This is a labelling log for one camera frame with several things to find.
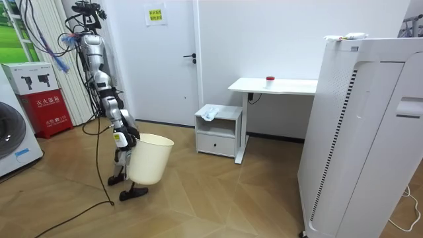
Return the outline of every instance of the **white bucket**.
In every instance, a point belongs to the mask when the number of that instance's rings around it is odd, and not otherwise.
[[[129,178],[142,185],[158,183],[165,171],[174,142],[153,134],[140,134],[132,151]]]

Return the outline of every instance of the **poster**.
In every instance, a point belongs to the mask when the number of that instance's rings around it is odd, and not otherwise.
[[[167,24],[166,6],[164,3],[146,4],[145,24],[147,26],[159,26]]]

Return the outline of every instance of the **drawer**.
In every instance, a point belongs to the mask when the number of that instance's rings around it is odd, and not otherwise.
[[[235,139],[197,134],[197,150],[217,155],[235,157]]]

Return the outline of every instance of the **wooden floor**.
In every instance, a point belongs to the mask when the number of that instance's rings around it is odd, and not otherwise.
[[[102,121],[102,128],[107,126]],[[124,184],[108,187],[114,207],[103,204],[43,237],[286,238],[304,229],[297,185],[302,146],[250,138],[242,165],[195,152],[194,130],[139,123],[143,133],[175,142],[159,184],[141,198],[119,202]],[[96,123],[87,126],[96,131]],[[33,168],[0,184],[0,237],[34,237],[105,200],[95,168],[95,136],[81,128],[40,140],[46,152]],[[114,141],[101,135],[100,171],[112,172]],[[412,194],[423,201],[423,166]],[[406,227],[415,218],[413,201],[402,199],[393,219]],[[411,233],[388,224],[382,237],[423,237],[420,222]]]

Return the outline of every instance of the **vent grille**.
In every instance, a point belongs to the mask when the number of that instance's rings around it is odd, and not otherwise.
[[[335,135],[334,135],[333,140],[332,140],[332,145],[330,145],[328,159],[326,161],[325,170],[323,171],[322,180],[320,181],[319,190],[317,192],[315,203],[313,205],[313,211],[311,212],[310,221],[313,221],[313,219],[315,217],[317,204],[319,203],[319,199],[320,199],[320,196],[322,194],[323,184],[325,183],[326,176],[328,174],[330,161],[332,160],[332,154],[333,154],[333,151],[335,149],[336,141],[338,140],[339,131],[341,129],[342,121],[344,120],[345,110],[346,110],[346,107],[348,105],[348,101],[350,100],[351,91],[352,91],[352,87],[354,86],[354,81],[356,80],[357,72],[358,72],[357,69],[353,70],[352,77],[351,77],[351,80],[350,80],[350,84],[349,84],[347,92],[346,92],[346,96],[345,96],[345,99],[344,99],[344,105],[342,106],[341,114],[339,116],[338,125],[336,126]]]

